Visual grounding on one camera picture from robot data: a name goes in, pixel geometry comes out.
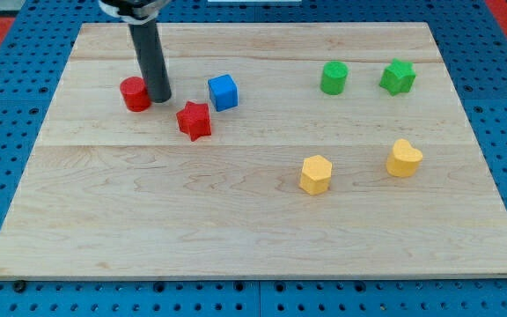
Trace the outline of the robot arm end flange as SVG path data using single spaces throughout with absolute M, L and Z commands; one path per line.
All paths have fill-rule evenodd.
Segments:
M 99 0 L 100 9 L 108 16 L 132 25 L 155 19 L 172 0 Z

